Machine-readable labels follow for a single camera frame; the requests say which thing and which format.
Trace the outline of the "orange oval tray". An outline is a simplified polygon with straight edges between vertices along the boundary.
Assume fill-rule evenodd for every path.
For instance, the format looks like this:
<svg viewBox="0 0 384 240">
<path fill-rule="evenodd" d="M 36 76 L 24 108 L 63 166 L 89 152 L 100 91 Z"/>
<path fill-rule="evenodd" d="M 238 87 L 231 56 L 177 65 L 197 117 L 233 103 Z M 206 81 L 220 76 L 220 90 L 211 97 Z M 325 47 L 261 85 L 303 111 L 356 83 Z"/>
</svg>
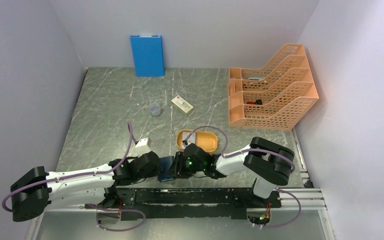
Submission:
<svg viewBox="0 0 384 240">
<path fill-rule="evenodd" d="M 183 143 L 183 140 L 191 133 L 191 129 L 182 129 L 177 133 L 176 136 L 176 145 L 177 148 L 183 152 L 186 145 Z M 213 153 L 218 148 L 218 137 L 213 132 L 208 131 L 196 131 L 194 132 L 187 142 L 190 144 L 195 144 L 198 147 L 202 148 L 207 153 Z"/>
</svg>

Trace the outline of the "blue leather card holder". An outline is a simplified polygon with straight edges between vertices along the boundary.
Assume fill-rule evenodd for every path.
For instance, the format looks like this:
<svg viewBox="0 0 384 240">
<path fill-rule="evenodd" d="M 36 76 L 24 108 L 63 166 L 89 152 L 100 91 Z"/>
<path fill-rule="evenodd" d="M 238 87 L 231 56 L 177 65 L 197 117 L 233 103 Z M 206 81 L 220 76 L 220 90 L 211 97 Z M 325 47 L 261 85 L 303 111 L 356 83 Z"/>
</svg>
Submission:
<svg viewBox="0 0 384 240">
<path fill-rule="evenodd" d="M 175 180 L 174 177 L 168 176 L 168 171 L 170 167 L 172 166 L 174 161 L 173 156 L 165 156 L 160 158 L 160 172 L 157 176 L 157 180 L 159 182 L 169 182 Z"/>
</svg>

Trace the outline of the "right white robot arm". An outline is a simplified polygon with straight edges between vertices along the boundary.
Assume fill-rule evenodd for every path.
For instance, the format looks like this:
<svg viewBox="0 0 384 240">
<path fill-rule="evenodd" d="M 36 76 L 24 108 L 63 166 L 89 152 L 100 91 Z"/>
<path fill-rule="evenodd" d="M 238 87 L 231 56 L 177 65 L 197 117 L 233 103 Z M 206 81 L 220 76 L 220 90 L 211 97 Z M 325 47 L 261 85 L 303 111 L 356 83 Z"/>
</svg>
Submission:
<svg viewBox="0 0 384 240">
<path fill-rule="evenodd" d="M 188 179 L 202 172 L 217 180 L 236 172 L 251 170 L 258 177 L 249 199 L 255 207 L 262 207 L 276 187 L 289 183 L 289 177 L 296 169 L 294 157 L 291 149 L 261 137 L 254 137 L 249 145 L 228 154 L 210 154 L 191 143 L 183 152 L 176 153 L 167 176 Z"/>
</svg>

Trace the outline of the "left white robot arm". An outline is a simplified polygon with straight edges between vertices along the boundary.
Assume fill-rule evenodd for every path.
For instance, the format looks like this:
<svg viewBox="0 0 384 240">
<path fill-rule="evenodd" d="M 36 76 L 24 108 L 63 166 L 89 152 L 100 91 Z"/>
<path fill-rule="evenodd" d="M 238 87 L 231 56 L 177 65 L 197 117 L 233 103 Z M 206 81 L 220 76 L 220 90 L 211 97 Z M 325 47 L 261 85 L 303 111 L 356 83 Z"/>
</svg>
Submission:
<svg viewBox="0 0 384 240">
<path fill-rule="evenodd" d="M 155 177 L 160 173 L 160 161 L 150 151 L 83 170 L 47 172 L 43 166 L 34 167 L 10 187 L 12 219 L 24 222 L 47 210 L 82 204 L 127 207 L 134 195 L 121 196 L 117 187 Z"/>
</svg>

